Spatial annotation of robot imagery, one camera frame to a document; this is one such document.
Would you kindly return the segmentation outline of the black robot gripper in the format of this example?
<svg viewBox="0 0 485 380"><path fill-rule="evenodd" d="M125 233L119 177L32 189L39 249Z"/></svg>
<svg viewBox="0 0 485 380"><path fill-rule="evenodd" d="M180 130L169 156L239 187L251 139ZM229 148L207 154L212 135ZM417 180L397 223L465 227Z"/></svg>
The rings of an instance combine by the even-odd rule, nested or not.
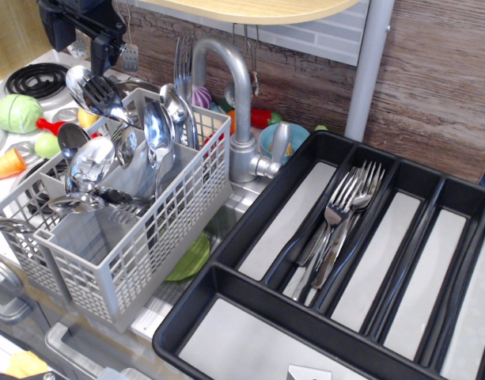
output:
<svg viewBox="0 0 485 380"><path fill-rule="evenodd" d="M91 71L103 75L116 65L127 31L112 1L37 1L51 46L60 51L76 40L77 30L91 41Z"/></svg>

